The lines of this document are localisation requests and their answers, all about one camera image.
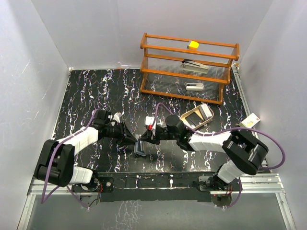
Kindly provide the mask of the grey card holder wallet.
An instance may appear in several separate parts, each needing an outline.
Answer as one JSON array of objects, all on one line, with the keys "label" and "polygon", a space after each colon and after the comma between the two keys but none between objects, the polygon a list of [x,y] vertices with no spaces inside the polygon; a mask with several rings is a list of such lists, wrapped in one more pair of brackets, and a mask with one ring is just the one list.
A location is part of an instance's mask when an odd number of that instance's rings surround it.
[{"label": "grey card holder wallet", "polygon": [[142,157],[146,156],[146,153],[144,152],[144,144],[141,140],[137,140],[135,143],[134,153]]}]

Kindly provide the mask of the black credit card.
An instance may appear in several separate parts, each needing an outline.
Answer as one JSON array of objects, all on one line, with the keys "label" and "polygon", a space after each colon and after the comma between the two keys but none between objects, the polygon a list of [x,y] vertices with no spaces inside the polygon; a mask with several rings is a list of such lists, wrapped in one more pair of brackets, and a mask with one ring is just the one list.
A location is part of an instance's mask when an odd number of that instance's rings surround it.
[{"label": "black credit card", "polygon": [[189,114],[186,117],[186,121],[193,127],[197,127],[204,122],[204,120],[196,112]]}]

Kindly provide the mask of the oval wooden tray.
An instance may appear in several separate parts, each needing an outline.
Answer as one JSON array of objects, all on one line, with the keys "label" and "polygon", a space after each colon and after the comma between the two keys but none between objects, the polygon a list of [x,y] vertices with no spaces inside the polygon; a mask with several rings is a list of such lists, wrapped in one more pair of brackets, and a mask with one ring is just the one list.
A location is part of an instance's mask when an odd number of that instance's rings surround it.
[{"label": "oval wooden tray", "polygon": [[214,116],[213,110],[206,103],[196,106],[192,110],[184,113],[180,119],[183,123],[191,128],[192,130],[197,130],[207,123],[209,123]]}]

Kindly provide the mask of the stack of cards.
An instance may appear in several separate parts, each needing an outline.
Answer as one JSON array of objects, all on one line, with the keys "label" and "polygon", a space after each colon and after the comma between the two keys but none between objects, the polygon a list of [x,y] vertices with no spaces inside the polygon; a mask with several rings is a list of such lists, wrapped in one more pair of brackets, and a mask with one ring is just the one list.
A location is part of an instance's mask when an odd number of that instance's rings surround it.
[{"label": "stack of cards", "polygon": [[199,106],[199,111],[202,115],[202,117],[204,118],[204,120],[208,120],[212,117],[212,112],[210,110],[210,108],[208,107],[207,104],[205,103],[202,103],[200,106]]}]

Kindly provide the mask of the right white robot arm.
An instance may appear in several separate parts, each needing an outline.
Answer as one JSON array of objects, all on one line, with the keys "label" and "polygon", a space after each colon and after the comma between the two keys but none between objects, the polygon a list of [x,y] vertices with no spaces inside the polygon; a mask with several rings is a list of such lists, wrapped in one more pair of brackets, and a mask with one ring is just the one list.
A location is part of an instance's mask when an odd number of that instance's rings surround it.
[{"label": "right white robot arm", "polygon": [[229,157],[214,176],[198,182],[202,187],[225,190],[243,174],[256,175],[269,151],[263,142],[244,129],[202,133],[188,128],[176,115],[168,116],[165,124],[165,127],[148,125],[140,140],[155,145],[162,140],[174,140],[185,151],[212,150]]}]

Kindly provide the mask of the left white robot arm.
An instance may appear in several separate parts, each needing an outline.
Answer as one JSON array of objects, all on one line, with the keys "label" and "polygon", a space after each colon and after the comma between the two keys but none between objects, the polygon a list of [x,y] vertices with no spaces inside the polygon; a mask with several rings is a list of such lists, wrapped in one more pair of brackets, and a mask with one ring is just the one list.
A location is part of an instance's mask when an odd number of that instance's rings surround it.
[{"label": "left white robot arm", "polygon": [[133,145],[137,139],[130,133],[126,124],[121,121],[121,113],[96,109],[88,124],[66,138],[45,141],[34,177],[59,187],[69,184],[82,184],[88,191],[99,186],[99,179],[94,170],[76,166],[75,156],[84,148],[102,138],[116,140],[120,146]]}]

